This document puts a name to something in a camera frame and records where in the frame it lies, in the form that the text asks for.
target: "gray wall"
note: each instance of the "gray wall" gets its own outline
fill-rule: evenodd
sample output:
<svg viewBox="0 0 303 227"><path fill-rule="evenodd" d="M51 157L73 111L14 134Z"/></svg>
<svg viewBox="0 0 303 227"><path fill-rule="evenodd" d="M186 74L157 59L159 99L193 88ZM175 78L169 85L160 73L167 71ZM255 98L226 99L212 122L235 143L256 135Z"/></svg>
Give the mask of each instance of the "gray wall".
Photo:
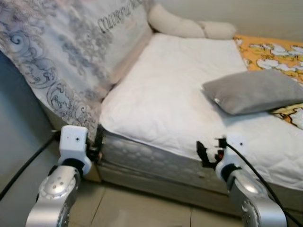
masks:
<svg viewBox="0 0 303 227"><path fill-rule="evenodd" d="M0 53L0 190L50 138L52 127L18 70ZM38 187L56 164L58 144L44 151L0 201L0 226L21 227Z"/></svg>
<svg viewBox="0 0 303 227"><path fill-rule="evenodd" d="M226 21L251 36L303 41L302 0L156 0L194 20Z"/></svg>

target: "floor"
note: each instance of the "floor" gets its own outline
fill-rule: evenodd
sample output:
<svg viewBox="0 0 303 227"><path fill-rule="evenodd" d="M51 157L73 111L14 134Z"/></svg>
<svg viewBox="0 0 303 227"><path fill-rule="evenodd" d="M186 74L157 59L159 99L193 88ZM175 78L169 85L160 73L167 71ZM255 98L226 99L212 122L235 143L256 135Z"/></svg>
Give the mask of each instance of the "floor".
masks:
<svg viewBox="0 0 303 227"><path fill-rule="evenodd" d="M82 182L69 227L241 227L241 221L109 184Z"/></svg>

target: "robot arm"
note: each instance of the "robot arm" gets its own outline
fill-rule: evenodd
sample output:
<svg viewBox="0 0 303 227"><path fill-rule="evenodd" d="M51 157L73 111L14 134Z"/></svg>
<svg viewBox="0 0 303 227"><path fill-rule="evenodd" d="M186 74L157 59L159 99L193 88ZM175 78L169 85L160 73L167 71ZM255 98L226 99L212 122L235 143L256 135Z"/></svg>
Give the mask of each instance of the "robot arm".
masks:
<svg viewBox="0 0 303 227"><path fill-rule="evenodd" d="M70 209L76 201L76 193L82 175L89 172L91 161L86 156L88 130L78 126L64 126L61 130L59 166L54 166L39 187L37 201L27 218L26 227L67 227ZM286 227L282 209L273 202L265 189L250 173L242 169L239 157L226 146L231 144L244 153L243 139L230 135L219 139L221 150L216 162L208 159L206 148L197 142L197 153L203 167L210 167L227 183L230 198L242 213L246 227Z"/></svg>
<svg viewBox="0 0 303 227"><path fill-rule="evenodd" d="M91 168L91 161L86 156L87 134L84 127L69 125L62 128L59 166L54 166L41 183L26 227L68 226L81 177Z"/></svg>
<svg viewBox="0 0 303 227"><path fill-rule="evenodd" d="M206 148L197 142L197 153L203 167L213 168L216 175L227 184L229 197L237 211L242 214L246 227L286 227L283 210L272 201L266 188L245 169L243 162L226 144L232 145L240 153L245 153L243 139L238 135L229 135L219 139L221 150L215 155L216 162L208 159Z"/></svg>

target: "white cushion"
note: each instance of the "white cushion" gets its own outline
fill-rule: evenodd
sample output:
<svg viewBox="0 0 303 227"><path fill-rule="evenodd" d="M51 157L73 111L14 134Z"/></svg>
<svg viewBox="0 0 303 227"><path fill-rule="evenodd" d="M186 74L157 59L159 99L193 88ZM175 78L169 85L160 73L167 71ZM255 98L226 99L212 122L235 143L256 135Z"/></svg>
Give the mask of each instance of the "white cushion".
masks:
<svg viewBox="0 0 303 227"><path fill-rule="evenodd" d="M224 22L199 21L207 38L210 39L232 39L237 32L237 28Z"/></svg>
<svg viewBox="0 0 303 227"><path fill-rule="evenodd" d="M177 17L160 4L152 7L148 14L148 22L163 34L186 38L205 38L203 29L195 21Z"/></svg>

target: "cartoon print bedding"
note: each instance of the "cartoon print bedding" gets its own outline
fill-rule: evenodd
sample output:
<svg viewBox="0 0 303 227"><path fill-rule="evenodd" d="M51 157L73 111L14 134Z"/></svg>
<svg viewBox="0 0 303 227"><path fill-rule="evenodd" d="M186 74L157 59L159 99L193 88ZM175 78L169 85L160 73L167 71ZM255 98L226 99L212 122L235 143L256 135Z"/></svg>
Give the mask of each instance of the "cartoon print bedding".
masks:
<svg viewBox="0 0 303 227"><path fill-rule="evenodd" d="M276 69L303 86L303 43L244 35L234 40L248 70ZM303 103L271 113L303 130Z"/></svg>

